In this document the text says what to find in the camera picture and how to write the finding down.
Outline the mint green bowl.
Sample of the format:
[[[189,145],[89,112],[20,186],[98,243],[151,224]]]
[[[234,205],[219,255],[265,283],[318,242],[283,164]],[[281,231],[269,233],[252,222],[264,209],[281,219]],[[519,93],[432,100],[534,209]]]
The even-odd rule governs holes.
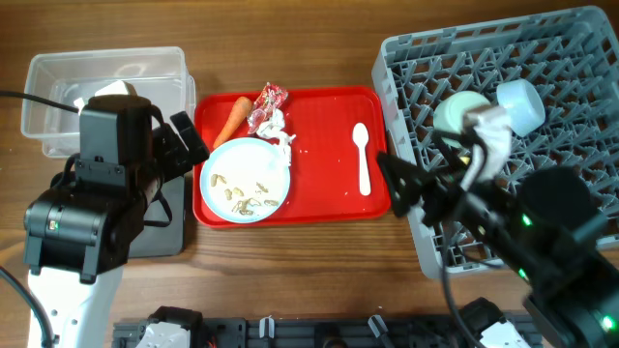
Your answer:
[[[490,105],[482,94],[463,91],[458,92],[437,105],[433,114],[433,128],[436,131],[460,133],[464,114],[480,106]]]

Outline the light blue bowl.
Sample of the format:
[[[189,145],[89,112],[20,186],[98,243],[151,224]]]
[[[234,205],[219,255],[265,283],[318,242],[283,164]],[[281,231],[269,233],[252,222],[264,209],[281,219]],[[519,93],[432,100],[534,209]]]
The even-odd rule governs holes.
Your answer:
[[[545,106],[535,86],[518,79],[500,84],[497,101],[511,118],[511,129],[519,137],[535,131],[545,122]]]

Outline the white plastic spoon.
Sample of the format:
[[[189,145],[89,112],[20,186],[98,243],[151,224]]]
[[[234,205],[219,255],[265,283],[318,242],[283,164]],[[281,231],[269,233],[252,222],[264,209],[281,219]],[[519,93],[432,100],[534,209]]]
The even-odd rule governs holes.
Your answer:
[[[368,129],[363,123],[357,123],[353,128],[352,139],[358,149],[359,157],[359,192],[363,196],[371,194],[371,183],[368,172],[366,147],[368,145]]]

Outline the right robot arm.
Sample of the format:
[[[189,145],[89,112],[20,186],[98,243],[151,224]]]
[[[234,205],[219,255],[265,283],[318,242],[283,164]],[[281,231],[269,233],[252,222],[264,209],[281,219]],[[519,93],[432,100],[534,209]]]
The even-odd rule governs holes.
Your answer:
[[[524,307],[556,347],[618,344],[618,270],[596,248],[608,227],[588,187],[569,167],[529,175],[510,195],[483,178],[494,152],[474,130],[437,131],[440,149],[455,140],[471,151],[463,162],[444,154],[449,168],[426,171],[381,152],[377,163],[398,217],[420,205],[422,223],[457,221],[531,288]]]

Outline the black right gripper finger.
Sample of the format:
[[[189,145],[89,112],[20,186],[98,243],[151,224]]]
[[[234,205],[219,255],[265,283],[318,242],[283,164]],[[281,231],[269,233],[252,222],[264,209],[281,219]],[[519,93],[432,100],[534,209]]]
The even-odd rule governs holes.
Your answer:
[[[379,152],[376,161],[387,185],[394,215],[405,217],[433,185],[435,175],[385,152]]]
[[[436,146],[436,148],[440,151],[443,159],[447,163],[447,166],[438,169],[432,169],[430,170],[430,173],[439,176],[453,175],[455,177],[462,177],[467,170],[467,165],[453,153],[453,151],[450,149],[450,146],[443,140],[443,138],[447,138],[450,140],[460,140],[460,135],[457,133],[442,130],[435,130],[432,133],[431,140]]]

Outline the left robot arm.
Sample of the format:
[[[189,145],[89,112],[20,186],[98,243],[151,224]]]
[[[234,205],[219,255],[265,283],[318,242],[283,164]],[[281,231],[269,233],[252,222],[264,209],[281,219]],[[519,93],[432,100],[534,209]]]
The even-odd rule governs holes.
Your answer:
[[[172,221],[162,186],[209,157],[185,111],[164,118],[146,98],[103,95],[77,113],[78,152],[24,215],[31,347],[103,345],[133,240]],[[154,202],[167,219],[146,219]]]

